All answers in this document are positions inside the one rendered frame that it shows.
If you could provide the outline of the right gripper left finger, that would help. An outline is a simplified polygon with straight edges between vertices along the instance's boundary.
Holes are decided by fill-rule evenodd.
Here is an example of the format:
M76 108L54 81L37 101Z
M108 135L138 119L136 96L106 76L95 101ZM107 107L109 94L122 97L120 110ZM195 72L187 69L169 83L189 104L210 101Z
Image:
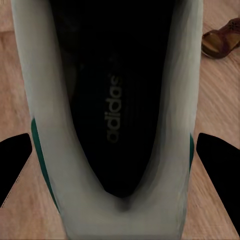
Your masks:
M28 133L0 142L0 207L31 155L32 143Z

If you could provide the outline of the sandal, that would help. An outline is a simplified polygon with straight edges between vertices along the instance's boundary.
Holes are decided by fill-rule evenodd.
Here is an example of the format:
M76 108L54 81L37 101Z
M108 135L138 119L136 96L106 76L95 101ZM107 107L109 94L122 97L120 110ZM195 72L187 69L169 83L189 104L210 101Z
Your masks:
M220 30L211 30L202 35L201 52L205 55L221 59L236 47L240 47L240 18L234 18Z

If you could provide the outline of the gym shoe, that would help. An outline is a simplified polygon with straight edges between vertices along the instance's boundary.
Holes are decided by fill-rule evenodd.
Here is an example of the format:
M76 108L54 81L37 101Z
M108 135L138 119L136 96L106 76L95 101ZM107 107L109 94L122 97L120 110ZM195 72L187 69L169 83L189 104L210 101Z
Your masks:
M11 0L41 171L67 240L182 240L204 0Z

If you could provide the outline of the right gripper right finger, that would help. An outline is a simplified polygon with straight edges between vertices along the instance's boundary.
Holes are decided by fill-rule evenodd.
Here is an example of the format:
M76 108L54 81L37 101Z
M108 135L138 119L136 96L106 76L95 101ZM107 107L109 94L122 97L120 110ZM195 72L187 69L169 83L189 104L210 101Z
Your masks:
M200 133L196 151L240 236L240 150Z

